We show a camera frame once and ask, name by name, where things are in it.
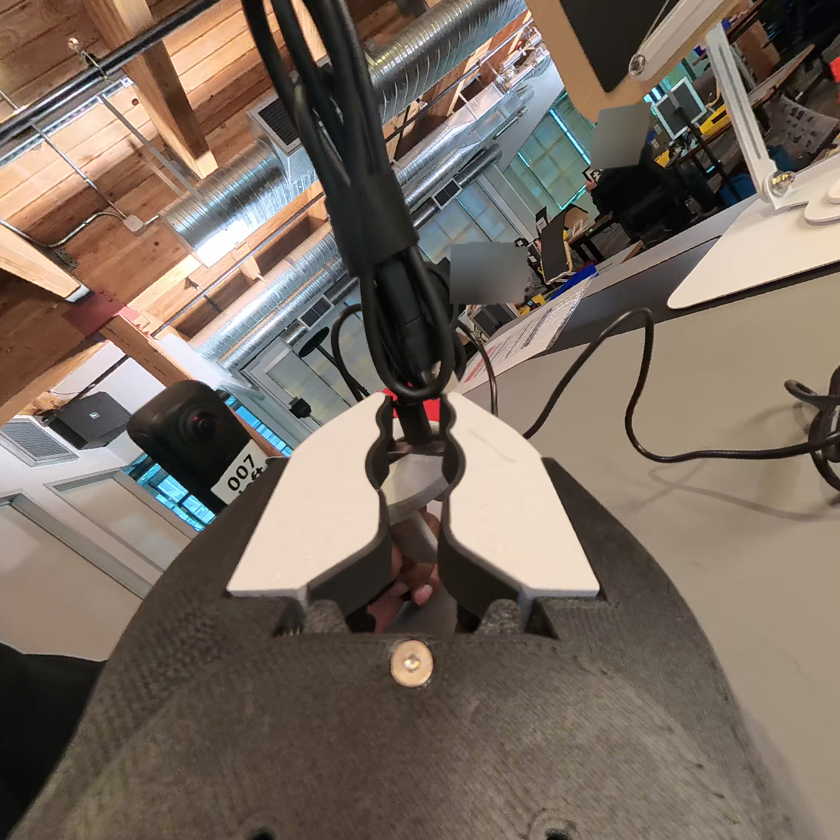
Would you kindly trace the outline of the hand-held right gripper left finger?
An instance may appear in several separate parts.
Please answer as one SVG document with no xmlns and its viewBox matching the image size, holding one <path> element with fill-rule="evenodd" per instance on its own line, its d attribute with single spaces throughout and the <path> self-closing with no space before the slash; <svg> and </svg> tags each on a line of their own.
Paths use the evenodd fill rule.
<svg viewBox="0 0 840 840">
<path fill-rule="evenodd" d="M 363 610 L 392 581 L 382 485 L 393 404 L 375 392 L 300 444 L 227 583 L 236 597 L 286 597 Z"/>
</svg>

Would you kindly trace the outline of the printed instruction sheet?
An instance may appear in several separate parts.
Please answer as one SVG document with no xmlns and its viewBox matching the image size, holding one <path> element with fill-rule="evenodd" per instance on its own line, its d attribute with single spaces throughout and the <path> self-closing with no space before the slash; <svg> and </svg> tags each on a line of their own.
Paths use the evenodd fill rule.
<svg viewBox="0 0 840 840">
<path fill-rule="evenodd" d="M 585 296 L 591 280 L 583 280 L 550 303 L 519 318 L 505 331 L 485 344 L 486 355 L 495 375 L 548 350 L 564 329 Z"/>
</svg>

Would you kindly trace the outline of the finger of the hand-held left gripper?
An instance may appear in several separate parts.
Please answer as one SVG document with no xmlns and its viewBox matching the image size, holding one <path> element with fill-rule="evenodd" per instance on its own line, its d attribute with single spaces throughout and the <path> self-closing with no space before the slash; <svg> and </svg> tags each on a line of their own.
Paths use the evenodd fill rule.
<svg viewBox="0 0 840 840">
<path fill-rule="evenodd" d="M 442 456 L 404 456 L 390 465 L 382 483 L 389 513 L 415 513 L 448 488 Z"/>
</svg>

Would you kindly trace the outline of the white stand frame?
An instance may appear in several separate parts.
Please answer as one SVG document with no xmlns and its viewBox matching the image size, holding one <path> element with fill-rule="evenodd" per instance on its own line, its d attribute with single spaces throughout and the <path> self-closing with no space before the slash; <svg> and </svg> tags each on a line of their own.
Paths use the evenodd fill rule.
<svg viewBox="0 0 840 840">
<path fill-rule="evenodd" d="M 711 69 L 728 110 L 742 157 L 757 195 L 775 212 L 800 208 L 812 226 L 837 224 L 839 219 L 838 163 L 828 163 L 806 177 L 780 169 L 764 142 L 730 41 L 722 24 L 724 2 L 663 2 L 645 36 L 629 60 L 628 74 L 650 81 L 664 70 L 667 58 L 681 46 L 705 46 Z"/>
</svg>

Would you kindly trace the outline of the black speaker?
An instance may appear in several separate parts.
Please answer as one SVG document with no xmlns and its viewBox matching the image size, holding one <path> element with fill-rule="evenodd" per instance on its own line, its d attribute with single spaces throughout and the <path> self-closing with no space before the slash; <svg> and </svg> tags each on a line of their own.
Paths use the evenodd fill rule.
<svg viewBox="0 0 840 840">
<path fill-rule="evenodd" d="M 47 428 L 75 449 L 108 446 L 123 434 L 131 412 L 106 392 L 95 392 L 70 401 L 45 423 Z"/>
</svg>

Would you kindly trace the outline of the person's left forearm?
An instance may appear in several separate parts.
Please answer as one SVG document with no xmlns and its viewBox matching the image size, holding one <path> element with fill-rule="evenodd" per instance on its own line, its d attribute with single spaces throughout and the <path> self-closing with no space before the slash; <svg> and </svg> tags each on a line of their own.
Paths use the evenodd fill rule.
<svg viewBox="0 0 840 840">
<path fill-rule="evenodd" d="M 60 760 L 103 666 L 1 645 L 1 838 L 26 813 Z"/>
</svg>

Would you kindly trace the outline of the metal air duct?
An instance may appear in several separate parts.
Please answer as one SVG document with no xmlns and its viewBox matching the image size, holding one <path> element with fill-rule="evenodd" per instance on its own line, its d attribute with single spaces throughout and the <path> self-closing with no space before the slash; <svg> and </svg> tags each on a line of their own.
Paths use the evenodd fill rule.
<svg viewBox="0 0 840 840">
<path fill-rule="evenodd" d="M 368 59 L 381 121 L 405 111 L 526 9 L 519 1 L 443 1 L 405 26 Z M 249 110 L 248 122 L 255 141 L 161 216 L 205 267 L 242 245 L 317 180 L 278 96 Z"/>
<path fill-rule="evenodd" d="M 346 274 L 332 226 L 324 224 L 274 266 L 262 287 L 238 299 L 190 346 L 204 359 L 234 370 L 255 352 L 260 330 L 282 331 Z"/>
</svg>

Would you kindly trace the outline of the person's left hand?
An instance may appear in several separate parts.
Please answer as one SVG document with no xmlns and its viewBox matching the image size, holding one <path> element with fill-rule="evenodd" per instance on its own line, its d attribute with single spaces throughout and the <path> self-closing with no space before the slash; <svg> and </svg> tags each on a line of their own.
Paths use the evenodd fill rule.
<svg viewBox="0 0 840 840">
<path fill-rule="evenodd" d="M 440 520 L 425 507 L 392 529 L 391 582 L 367 606 L 375 634 L 383 634 L 405 604 L 424 606 L 439 589 L 439 532 Z"/>
</svg>

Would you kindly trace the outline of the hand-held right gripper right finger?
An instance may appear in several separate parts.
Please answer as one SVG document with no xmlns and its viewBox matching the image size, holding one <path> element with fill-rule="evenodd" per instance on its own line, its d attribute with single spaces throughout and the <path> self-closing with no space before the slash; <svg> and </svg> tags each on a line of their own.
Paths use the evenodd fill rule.
<svg viewBox="0 0 840 840">
<path fill-rule="evenodd" d="M 601 586 L 544 459 L 516 429 L 461 394 L 442 396 L 444 442 L 437 568 L 446 590 L 480 620 L 494 602 L 527 621 L 537 600 L 595 599 Z"/>
</svg>

